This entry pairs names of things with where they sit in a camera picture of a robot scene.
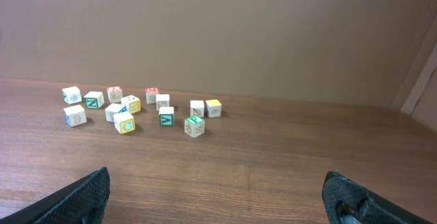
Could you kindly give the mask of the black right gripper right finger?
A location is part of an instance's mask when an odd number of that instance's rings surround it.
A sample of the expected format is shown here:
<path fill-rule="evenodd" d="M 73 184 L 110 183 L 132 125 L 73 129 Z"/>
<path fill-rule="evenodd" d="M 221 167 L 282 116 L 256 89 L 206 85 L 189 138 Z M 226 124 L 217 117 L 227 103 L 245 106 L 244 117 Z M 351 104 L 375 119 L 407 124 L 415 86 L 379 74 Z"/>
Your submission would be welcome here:
<path fill-rule="evenodd" d="M 322 200 L 330 224 L 430 224 L 336 171 L 326 174 Z"/>

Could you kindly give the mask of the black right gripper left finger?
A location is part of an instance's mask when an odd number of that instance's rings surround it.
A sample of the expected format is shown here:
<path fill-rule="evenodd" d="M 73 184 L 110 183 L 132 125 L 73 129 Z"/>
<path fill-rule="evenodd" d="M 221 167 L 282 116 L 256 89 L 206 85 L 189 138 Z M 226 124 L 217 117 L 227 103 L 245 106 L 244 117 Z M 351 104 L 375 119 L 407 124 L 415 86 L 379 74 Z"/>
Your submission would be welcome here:
<path fill-rule="evenodd" d="M 1 219 L 2 224 L 101 224 L 110 195 L 106 167 Z"/>

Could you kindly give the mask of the yellow soccer ball J block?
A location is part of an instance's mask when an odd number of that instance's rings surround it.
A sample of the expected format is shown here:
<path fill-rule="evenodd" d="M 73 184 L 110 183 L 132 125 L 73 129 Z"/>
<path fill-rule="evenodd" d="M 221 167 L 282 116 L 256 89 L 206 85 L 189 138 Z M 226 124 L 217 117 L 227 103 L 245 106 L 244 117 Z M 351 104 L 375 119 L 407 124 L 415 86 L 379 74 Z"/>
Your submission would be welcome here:
<path fill-rule="evenodd" d="M 121 98 L 121 103 L 126 107 L 131 114 L 138 113 L 141 110 L 141 100 L 133 95 Z"/>

